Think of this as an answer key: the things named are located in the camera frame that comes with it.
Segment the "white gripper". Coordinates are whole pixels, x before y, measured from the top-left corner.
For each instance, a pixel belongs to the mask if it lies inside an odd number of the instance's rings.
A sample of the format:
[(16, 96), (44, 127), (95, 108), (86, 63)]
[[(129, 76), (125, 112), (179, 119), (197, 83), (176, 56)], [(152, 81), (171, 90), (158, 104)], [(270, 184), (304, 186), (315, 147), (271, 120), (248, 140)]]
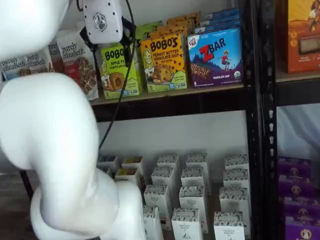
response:
[(136, 41), (136, 25), (123, 17), (119, 0), (85, 0), (83, 2), (85, 26), (79, 32), (85, 45), (95, 52), (97, 44), (121, 41), (123, 47)]

